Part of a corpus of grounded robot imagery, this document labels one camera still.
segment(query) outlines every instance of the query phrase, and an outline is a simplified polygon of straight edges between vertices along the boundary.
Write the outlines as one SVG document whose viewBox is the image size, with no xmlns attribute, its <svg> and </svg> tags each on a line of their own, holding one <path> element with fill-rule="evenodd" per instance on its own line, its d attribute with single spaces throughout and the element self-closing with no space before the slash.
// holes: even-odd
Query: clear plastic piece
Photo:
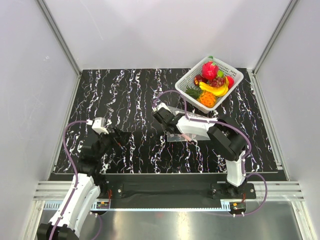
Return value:
<svg viewBox="0 0 320 240">
<path fill-rule="evenodd" d="M 184 114 L 185 111 L 176 107 L 172 107 L 172 106 L 168 106 L 168 108 L 170 109 L 170 111 L 174 114 Z M 196 117 L 201 117 L 201 118 L 208 118 L 199 114 L 195 114 L 193 112 L 187 112 L 189 117 L 192 118 L 196 118 Z M 184 142 L 184 141 L 188 141 L 187 138 L 190 138 L 192 141 L 207 141 L 210 140 L 209 137 L 205 137 L 205 136 L 201 136 L 201 135 L 197 135 L 197 134 L 185 134 L 185 136 L 182 136 L 181 134 L 170 134 L 167 132 L 166 134 L 166 140 L 167 142 Z"/>
</svg>

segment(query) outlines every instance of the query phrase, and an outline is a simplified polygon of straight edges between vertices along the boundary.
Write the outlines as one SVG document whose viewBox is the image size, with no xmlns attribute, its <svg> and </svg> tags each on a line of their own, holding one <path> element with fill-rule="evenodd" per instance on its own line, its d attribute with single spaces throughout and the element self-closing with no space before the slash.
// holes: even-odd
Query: banana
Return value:
<svg viewBox="0 0 320 240">
<path fill-rule="evenodd" d="M 227 92 L 228 92 L 228 85 L 226 85 L 226 88 L 225 88 L 225 90 L 224 90 L 224 92 L 221 94 L 221 95 L 216 95 L 217 97 L 222 97 L 222 96 L 224 96 L 224 95 L 226 95 L 227 94 Z"/>
<path fill-rule="evenodd" d="M 217 97 L 219 97 L 220 95 L 223 96 L 225 94 L 226 89 L 228 91 L 228 86 L 226 84 L 224 84 L 221 87 L 213 87 L 213 86 L 210 86 L 204 82 L 199 82 L 199 87 L 204 91 L 208 91 L 210 93 L 213 93 Z"/>
</svg>

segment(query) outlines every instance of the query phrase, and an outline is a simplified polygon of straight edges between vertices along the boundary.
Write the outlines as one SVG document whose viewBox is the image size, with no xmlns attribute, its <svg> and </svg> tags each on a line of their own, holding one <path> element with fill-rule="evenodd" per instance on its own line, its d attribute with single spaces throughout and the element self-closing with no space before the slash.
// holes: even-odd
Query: white led strip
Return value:
<svg viewBox="0 0 320 240">
<path fill-rule="evenodd" d="M 95 201 L 91 206 L 91 211 L 107 211 L 105 208 L 98 208 L 98 202 Z M 46 201 L 43 210 L 58 210 L 62 201 Z M 221 207 L 204 207 L 204 208 L 111 208 L 109 211 L 114 212 L 229 212 L 230 203 L 228 201 L 221 201 Z"/>
</svg>

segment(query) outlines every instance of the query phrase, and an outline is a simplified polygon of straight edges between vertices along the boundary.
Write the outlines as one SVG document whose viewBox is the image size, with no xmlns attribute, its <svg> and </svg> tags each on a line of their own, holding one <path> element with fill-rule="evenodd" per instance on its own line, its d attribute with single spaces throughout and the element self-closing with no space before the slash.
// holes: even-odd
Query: grapes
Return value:
<svg viewBox="0 0 320 240">
<path fill-rule="evenodd" d="M 224 77 L 216 77 L 211 81 L 211 87 L 220 88 L 226 83 L 226 79 Z"/>
</svg>

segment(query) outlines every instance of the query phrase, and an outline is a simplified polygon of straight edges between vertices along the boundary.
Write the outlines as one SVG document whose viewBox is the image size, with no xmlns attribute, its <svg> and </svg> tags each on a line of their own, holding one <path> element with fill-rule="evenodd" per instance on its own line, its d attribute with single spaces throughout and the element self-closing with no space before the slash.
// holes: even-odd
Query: black bracket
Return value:
<svg viewBox="0 0 320 240">
<path fill-rule="evenodd" d="M 107 182 L 107 189 L 111 190 L 112 199 L 122 199 L 122 195 L 124 193 L 124 184 L 121 182 Z"/>
<path fill-rule="evenodd" d="M 256 190 L 253 183 L 245 183 L 241 188 L 234 187 L 229 183 L 211 184 L 212 198 L 221 199 L 256 199 Z"/>
</svg>

